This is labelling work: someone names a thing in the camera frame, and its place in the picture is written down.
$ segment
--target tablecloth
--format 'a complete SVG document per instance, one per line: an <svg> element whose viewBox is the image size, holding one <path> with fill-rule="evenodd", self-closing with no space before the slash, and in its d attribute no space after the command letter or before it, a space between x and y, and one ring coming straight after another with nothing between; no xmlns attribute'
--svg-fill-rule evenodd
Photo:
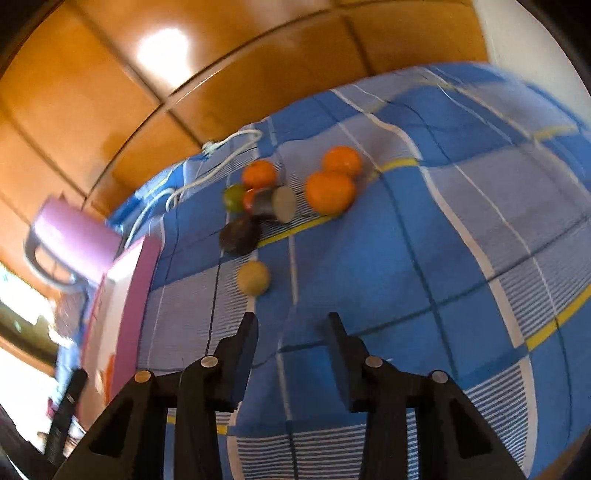
<svg viewBox="0 0 591 480"><path fill-rule="evenodd" d="M328 312L402 371L449 372L526 475L577 439L591 420L591 137L582 121L508 73L456 63L360 80L246 128L264 133L256 147L165 215L162 199L139 232L158 235L163 249L138 368L182 369L233 334L245 311L258 316L244 400L217 419L224 478L358 477L365 416L338 396ZM130 212L211 170L244 137L166 169L112 223L128 227ZM335 145L357 149L365 171L350 210L320 217L303 185ZM232 258L218 244L229 220L222 192L257 158L273 162L298 212L266 226L250 256ZM272 277L256 299L236 286L236 270L255 258ZM411 410L407 420L416 478Z"/></svg>

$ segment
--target cylindrical object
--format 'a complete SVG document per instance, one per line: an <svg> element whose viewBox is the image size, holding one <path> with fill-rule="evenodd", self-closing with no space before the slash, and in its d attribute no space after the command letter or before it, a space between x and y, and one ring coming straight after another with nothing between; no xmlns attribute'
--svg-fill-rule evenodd
<svg viewBox="0 0 591 480"><path fill-rule="evenodd" d="M296 195L283 185L255 192L250 213L261 220L289 223L296 216L296 209Z"/></svg>
<svg viewBox="0 0 591 480"><path fill-rule="evenodd" d="M231 255L248 255L262 235L261 226L248 215L227 224L220 232L220 247Z"/></svg>

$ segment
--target screw head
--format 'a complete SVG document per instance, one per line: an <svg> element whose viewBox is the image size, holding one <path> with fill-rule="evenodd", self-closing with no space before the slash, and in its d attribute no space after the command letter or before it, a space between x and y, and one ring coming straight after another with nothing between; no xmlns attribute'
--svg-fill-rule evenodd
<svg viewBox="0 0 591 480"><path fill-rule="evenodd" d="M431 374L431 379L435 382L435 383L440 383L440 384L444 384L449 380L449 377L447 376L447 373L442 372L441 370L435 370L432 374Z"/></svg>
<svg viewBox="0 0 591 480"><path fill-rule="evenodd" d="M217 365L217 358L213 355L204 356L201 359L201 366L205 368L213 368Z"/></svg>
<svg viewBox="0 0 591 480"><path fill-rule="evenodd" d="M371 368L379 368L383 364L384 364L384 361L378 356L370 355L369 357L367 357L365 359L365 365L367 365L368 367L371 367Z"/></svg>
<svg viewBox="0 0 591 480"><path fill-rule="evenodd" d="M134 375L134 380L137 383L146 383L151 376L152 374L150 372L148 372L147 370L142 370Z"/></svg>

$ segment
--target lime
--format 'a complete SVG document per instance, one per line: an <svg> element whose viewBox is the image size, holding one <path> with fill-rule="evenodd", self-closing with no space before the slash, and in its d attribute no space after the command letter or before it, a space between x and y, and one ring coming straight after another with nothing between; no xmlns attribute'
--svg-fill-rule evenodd
<svg viewBox="0 0 591 480"><path fill-rule="evenodd" d="M229 186L223 192L223 204L228 212L241 213L244 211L242 199L246 193L246 187L241 183Z"/></svg>

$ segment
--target blue fabric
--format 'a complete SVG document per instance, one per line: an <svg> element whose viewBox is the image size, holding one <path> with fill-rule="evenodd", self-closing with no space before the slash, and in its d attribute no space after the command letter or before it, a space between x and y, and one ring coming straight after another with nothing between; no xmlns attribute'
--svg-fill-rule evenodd
<svg viewBox="0 0 591 480"><path fill-rule="evenodd" d="M138 355L138 368L182 369L257 314L246 395L219 436L224 478L358 477L365 416L336 390L333 311L399 369L447 371L528 476L588 426L591 137L567 109L489 65L438 64L314 95L247 128L263 133L255 148L151 217L164 245ZM162 172L113 221L129 223L244 141ZM328 219L304 185L335 145L357 149L363 173L352 207ZM217 236L223 189L256 158L275 165L298 210L264 226L253 255L272 284L249 299L236 286L248 258L223 254ZM412 411L407 421L412 440ZM416 462L412 449L411 479Z"/></svg>

